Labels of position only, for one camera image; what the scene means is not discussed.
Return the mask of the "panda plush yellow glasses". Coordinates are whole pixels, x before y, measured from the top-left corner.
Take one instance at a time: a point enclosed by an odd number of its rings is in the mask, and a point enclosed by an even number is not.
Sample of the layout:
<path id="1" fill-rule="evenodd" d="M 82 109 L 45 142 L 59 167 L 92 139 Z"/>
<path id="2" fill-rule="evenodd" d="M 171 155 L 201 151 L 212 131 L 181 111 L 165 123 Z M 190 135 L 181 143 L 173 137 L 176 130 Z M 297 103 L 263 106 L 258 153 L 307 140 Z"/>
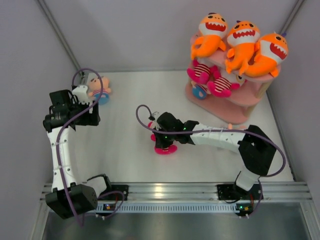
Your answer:
<path id="1" fill-rule="evenodd" d="M 156 129 L 156 124 L 154 121 L 150 121 L 147 125 L 149 128 Z M 165 149 L 159 148 L 154 146 L 154 151 L 158 155 L 170 155 L 177 151 L 178 147 L 175 144 L 169 145 L 169 147 L 166 147 Z"/>
<path id="2" fill-rule="evenodd" d="M 213 73 L 213 80 L 208 81 L 206 86 L 212 95 L 229 98 L 233 90 L 239 89 L 246 82 L 243 76 L 218 69 Z"/>

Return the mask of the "orange shark plush back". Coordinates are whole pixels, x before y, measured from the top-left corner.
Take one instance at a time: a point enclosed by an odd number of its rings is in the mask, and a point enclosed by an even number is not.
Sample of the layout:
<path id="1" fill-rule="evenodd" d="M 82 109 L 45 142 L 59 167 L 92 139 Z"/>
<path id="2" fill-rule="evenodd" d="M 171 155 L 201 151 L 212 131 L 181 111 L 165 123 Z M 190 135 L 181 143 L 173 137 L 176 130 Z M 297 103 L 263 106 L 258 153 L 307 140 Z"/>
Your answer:
<path id="1" fill-rule="evenodd" d="M 190 58 L 208 58 L 218 49 L 227 49 L 223 39 L 227 35 L 228 23 L 219 13 L 209 13 L 198 25 L 199 36 L 190 48 Z"/>

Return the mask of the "orange shark plush purple fin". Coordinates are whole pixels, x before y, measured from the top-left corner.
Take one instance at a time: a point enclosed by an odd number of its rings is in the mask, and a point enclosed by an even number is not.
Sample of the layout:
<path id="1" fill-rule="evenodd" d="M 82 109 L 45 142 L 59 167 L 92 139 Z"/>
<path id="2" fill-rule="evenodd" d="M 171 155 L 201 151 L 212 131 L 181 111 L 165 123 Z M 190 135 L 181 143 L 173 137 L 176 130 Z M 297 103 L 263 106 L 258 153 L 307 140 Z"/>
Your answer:
<path id="1" fill-rule="evenodd" d="M 270 74 L 276 78 L 280 71 L 278 66 L 289 54 L 286 33 L 268 33 L 255 43 L 253 64 L 248 65 L 244 74 L 251 78 L 258 78 Z"/>

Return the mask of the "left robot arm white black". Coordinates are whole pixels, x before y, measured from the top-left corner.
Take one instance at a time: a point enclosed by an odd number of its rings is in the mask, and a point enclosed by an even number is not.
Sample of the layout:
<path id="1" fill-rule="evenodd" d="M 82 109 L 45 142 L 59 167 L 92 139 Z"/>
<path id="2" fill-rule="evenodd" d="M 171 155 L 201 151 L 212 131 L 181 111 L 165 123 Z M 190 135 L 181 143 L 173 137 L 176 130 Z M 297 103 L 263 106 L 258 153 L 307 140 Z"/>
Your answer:
<path id="1" fill-rule="evenodd" d="M 98 126 L 100 122 L 99 106 L 87 92 L 86 85 L 51 92 L 49 113 L 42 122 L 50 141 L 53 164 L 51 192 L 45 195 L 45 202 L 62 219 L 95 210 L 98 197 L 107 200 L 113 194 L 104 173 L 82 181 L 78 172 L 76 127 Z"/>

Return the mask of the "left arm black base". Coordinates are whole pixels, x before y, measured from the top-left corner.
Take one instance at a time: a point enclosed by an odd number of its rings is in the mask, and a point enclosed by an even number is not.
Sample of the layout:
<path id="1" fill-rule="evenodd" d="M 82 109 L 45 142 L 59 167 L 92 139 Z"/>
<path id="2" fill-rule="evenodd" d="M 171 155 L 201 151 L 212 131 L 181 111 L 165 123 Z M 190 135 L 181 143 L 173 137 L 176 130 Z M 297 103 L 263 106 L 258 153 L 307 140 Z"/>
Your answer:
<path id="1" fill-rule="evenodd" d="M 121 201 L 122 194 L 124 195 L 124 201 L 128 200 L 129 186 L 127 184 L 112 184 L 110 189 L 103 191 L 98 200 L 100 201 Z"/>

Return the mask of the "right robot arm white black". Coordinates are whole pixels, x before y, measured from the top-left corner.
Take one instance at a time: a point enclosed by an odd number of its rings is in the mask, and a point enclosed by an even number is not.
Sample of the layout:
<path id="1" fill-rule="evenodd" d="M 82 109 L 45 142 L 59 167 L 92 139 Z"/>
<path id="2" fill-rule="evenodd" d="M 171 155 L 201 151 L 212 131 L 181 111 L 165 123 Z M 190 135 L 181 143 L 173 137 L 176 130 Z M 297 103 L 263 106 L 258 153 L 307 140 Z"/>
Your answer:
<path id="1" fill-rule="evenodd" d="M 239 154 L 244 169 L 236 177 L 233 192 L 240 199 L 250 195 L 258 179 L 268 174 L 276 153 L 276 147 L 256 125 L 244 130 L 217 128 L 194 120 L 182 122 L 169 112 L 154 112 L 149 120 L 148 127 L 153 129 L 155 151 L 158 154 L 173 153 L 176 150 L 175 142 L 208 145 Z"/>

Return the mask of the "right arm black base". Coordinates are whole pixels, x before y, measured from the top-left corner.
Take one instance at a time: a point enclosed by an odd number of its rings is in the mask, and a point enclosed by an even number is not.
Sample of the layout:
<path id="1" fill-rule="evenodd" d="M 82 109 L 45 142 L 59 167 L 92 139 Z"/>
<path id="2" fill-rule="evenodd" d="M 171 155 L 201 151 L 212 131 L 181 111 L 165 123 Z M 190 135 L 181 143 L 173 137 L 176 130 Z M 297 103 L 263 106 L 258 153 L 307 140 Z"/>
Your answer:
<path id="1" fill-rule="evenodd" d="M 233 183 L 218 184 L 217 186 L 218 199 L 234 202 L 234 201 L 248 201 L 248 200 L 263 200 L 264 196 L 259 184 L 254 184 L 253 187 L 246 191 Z"/>

